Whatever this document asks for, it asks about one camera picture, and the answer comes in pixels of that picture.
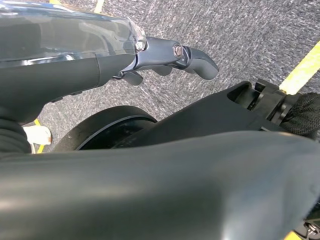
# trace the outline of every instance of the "black plastic body panel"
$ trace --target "black plastic body panel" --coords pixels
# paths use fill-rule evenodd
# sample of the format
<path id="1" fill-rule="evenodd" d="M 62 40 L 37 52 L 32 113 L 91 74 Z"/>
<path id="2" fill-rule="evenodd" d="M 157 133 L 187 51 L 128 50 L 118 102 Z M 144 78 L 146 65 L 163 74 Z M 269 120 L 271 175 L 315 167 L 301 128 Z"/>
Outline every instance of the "black plastic body panel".
<path id="1" fill-rule="evenodd" d="M 117 147 L 137 147 L 167 143 L 235 131 L 286 130 L 249 111 L 234 101 L 250 82 L 242 82 L 226 90 L 209 95 L 168 118 L 126 139 Z"/>

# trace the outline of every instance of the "clear plastic cover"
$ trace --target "clear plastic cover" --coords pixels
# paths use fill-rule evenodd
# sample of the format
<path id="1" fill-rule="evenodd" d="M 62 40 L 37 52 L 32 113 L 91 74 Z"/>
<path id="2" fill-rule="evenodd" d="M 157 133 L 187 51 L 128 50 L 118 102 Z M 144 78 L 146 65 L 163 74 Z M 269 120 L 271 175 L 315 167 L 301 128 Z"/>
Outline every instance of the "clear plastic cover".
<path id="1" fill-rule="evenodd" d="M 69 5 L 0 1 L 0 68 L 137 54 L 143 30 L 129 19 Z"/>

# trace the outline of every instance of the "asphalt ground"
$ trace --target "asphalt ground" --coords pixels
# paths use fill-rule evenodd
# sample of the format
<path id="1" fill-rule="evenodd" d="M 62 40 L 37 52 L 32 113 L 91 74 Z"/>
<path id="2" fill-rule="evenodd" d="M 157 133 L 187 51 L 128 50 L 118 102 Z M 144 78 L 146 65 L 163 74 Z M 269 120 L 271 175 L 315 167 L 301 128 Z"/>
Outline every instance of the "asphalt ground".
<path id="1" fill-rule="evenodd" d="M 63 0 L 93 11 L 96 0 Z M 102 13 L 130 17 L 148 36 L 177 40 L 212 57 L 220 73 L 211 81 L 174 70 L 143 72 L 143 83 L 109 81 L 45 106 L 38 117 L 53 144 L 94 113 L 118 105 L 143 109 L 158 120 L 242 81 L 280 84 L 320 40 L 319 0 L 105 0 Z M 318 71 L 302 93 L 320 93 Z"/>

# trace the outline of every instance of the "gray pavement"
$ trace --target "gray pavement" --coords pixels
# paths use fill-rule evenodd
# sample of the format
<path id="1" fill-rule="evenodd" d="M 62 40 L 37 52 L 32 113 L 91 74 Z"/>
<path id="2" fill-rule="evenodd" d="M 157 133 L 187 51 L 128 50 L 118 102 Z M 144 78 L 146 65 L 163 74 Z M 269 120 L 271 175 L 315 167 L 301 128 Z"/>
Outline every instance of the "gray pavement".
<path id="1" fill-rule="evenodd" d="M 96 5 L 95 0 L 63 2 L 90 11 Z M 245 80 L 279 84 L 320 40 L 319 0 L 106 0 L 103 13 L 130 17 L 148 36 L 203 50 L 220 73 L 206 81 L 176 70 L 165 77 L 147 71 L 140 86 L 109 81 L 49 103 L 38 119 L 52 131 L 53 146 L 76 124 L 109 107 L 137 106 L 161 120 Z M 319 93 L 320 73 L 302 92 Z"/>

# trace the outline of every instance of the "white shoe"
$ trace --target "white shoe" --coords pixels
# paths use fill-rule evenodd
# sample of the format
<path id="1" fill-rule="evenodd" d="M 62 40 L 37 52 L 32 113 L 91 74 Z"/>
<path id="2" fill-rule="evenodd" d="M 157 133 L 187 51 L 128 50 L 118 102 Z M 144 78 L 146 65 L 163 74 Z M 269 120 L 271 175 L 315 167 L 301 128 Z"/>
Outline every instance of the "white shoe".
<path id="1" fill-rule="evenodd" d="M 23 130 L 30 144 L 50 145 L 52 142 L 51 132 L 46 126 L 24 126 Z"/>

